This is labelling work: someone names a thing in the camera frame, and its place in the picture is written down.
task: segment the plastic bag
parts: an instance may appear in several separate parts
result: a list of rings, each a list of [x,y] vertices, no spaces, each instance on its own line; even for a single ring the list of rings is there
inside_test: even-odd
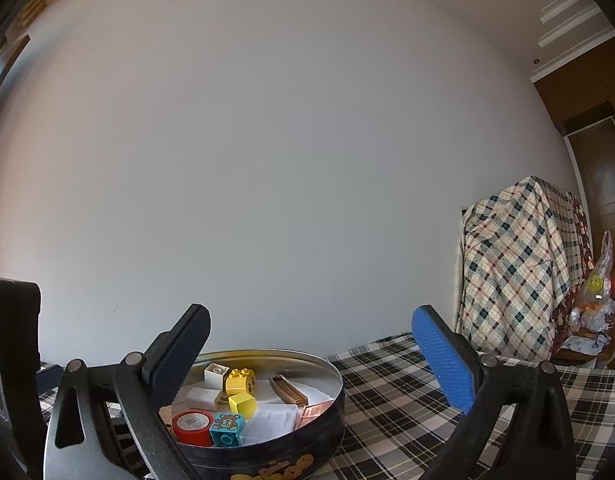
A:
[[[591,332],[604,332],[613,324],[615,301],[610,298],[612,282],[612,236],[609,231],[603,233],[601,257],[594,269],[581,286],[570,312],[569,326],[572,332],[578,332],[584,326]]]

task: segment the ceiling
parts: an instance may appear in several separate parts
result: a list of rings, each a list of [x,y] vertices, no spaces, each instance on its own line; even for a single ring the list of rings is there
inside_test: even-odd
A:
[[[593,0],[431,1],[497,44],[532,81],[615,36]]]

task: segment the yellow cube block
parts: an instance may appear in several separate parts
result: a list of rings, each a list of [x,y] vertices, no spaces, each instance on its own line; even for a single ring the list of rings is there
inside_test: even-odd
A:
[[[225,394],[231,397],[236,394],[254,393],[254,371],[249,368],[234,369],[225,378]]]
[[[256,399],[247,392],[242,392],[229,397],[229,408],[232,413],[240,413],[245,418],[250,418],[256,411]]]

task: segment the blue gripper pad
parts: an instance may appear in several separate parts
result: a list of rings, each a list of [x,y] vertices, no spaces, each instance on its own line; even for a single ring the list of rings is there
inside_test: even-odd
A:
[[[414,310],[412,336],[439,380],[447,401],[467,413],[481,383],[476,351],[463,336],[447,327],[431,305]]]

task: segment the black monitor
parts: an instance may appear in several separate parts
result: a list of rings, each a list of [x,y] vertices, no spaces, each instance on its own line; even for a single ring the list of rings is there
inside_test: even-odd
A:
[[[35,283],[0,278],[0,463],[42,478],[47,428],[38,402],[36,372],[40,290]]]

